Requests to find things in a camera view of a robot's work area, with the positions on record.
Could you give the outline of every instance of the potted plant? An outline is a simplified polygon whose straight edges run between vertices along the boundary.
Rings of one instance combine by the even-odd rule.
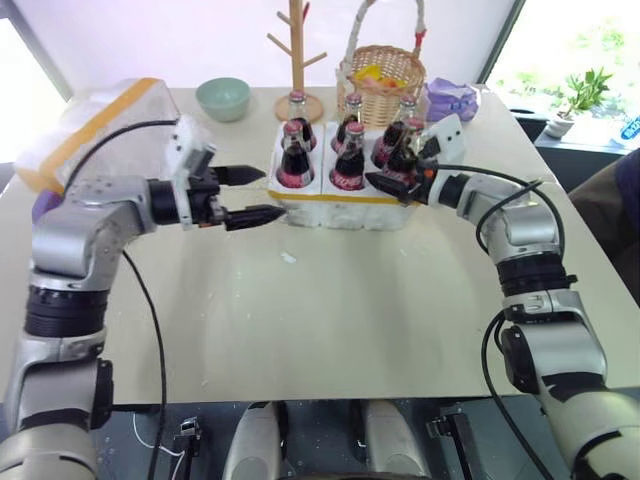
[[[562,138],[574,124],[574,113],[586,112],[602,103],[602,94],[609,90],[606,82],[611,76],[605,75],[603,68],[598,72],[593,69],[585,72],[584,79],[580,79],[578,75],[570,75],[567,85],[573,96],[568,99],[569,108],[558,112],[549,120],[544,133],[554,138]]]

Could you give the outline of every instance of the basket handle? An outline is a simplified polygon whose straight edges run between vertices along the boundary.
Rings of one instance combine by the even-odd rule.
[[[347,83],[347,76],[351,72],[351,66],[353,65],[353,56],[356,51],[356,44],[358,43],[358,34],[360,33],[362,20],[364,20],[364,16],[367,13],[367,10],[369,10],[369,7],[375,2],[376,0],[364,0],[358,9],[356,19],[353,22],[353,28],[351,29],[351,35],[349,35],[349,43],[347,45],[347,52],[345,53],[344,60],[342,61],[340,68],[336,72],[338,73],[339,80],[345,85]],[[418,57],[420,56],[422,39],[427,33],[427,28],[424,25],[424,0],[416,0],[416,3],[418,4],[418,22],[416,24],[416,43],[413,47],[413,54]]]

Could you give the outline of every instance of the table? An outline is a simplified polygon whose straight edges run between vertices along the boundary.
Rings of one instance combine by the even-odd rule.
[[[333,89],[310,91],[332,110]],[[235,124],[206,118],[191,89],[172,93],[181,111],[214,131],[217,163],[267,168],[278,128],[271,108],[284,89],[254,89],[249,116]],[[548,181],[543,188],[566,224],[565,265],[580,279],[576,288],[607,352],[608,384],[639,385],[640,311],[553,174],[493,93],[482,93],[478,117],[464,128],[466,163]],[[222,203],[269,202],[265,185],[227,189]],[[33,198],[17,178],[0,198],[2,389],[24,318]],[[233,233],[161,227],[129,251],[159,312],[171,402],[488,393],[480,342],[502,295],[473,226],[450,209],[419,208],[399,232],[282,222]],[[116,403],[158,402],[151,318],[126,265],[107,326]],[[516,393],[493,348],[489,362],[497,390]]]

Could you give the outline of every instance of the coca-cola bottle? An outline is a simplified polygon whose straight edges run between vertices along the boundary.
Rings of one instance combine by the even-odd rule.
[[[287,188],[306,187],[313,180],[313,168],[307,150],[302,146],[303,127],[298,121],[284,125],[284,153],[276,173],[278,181]]]
[[[302,90],[292,90],[289,93],[289,120],[295,120],[302,125],[302,145],[307,152],[310,152],[316,148],[317,140],[309,123],[306,102],[307,95]],[[284,148],[284,139],[282,139],[282,147]]]
[[[351,122],[347,125],[345,139],[338,153],[336,166],[329,178],[331,183],[341,190],[360,190],[364,188],[364,125]]]
[[[371,160],[376,167],[382,168],[389,160],[393,147],[402,136],[406,121],[409,117],[415,116],[416,99],[412,95],[405,95],[400,99],[400,108],[396,112],[391,124],[387,127],[384,135],[376,140],[371,153]]]
[[[418,152],[422,149],[424,120],[409,117],[400,140],[393,147],[389,160],[382,167],[385,175],[400,180],[405,185],[415,183],[416,163]]]
[[[342,117],[342,122],[338,127],[336,136],[331,139],[331,148],[334,152],[339,152],[344,142],[345,134],[347,131],[347,125],[351,122],[362,121],[362,95],[357,92],[350,93],[345,98],[345,109]]]

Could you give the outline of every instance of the purple cloth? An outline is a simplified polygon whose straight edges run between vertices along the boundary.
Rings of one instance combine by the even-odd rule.
[[[629,219],[640,233],[640,148],[618,161],[616,184]]]
[[[461,121],[471,120],[478,112],[478,94],[467,84],[456,85],[444,78],[436,78],[425,84],[425,95],[429,102],[427,121],[437,122],[452,113]]]
[[[31,207],[31,223],[35,225],[40,217],[53,210],[62,203],[62,195],[52,192],[51,190],[43,190],[36,198],[33,207]]]

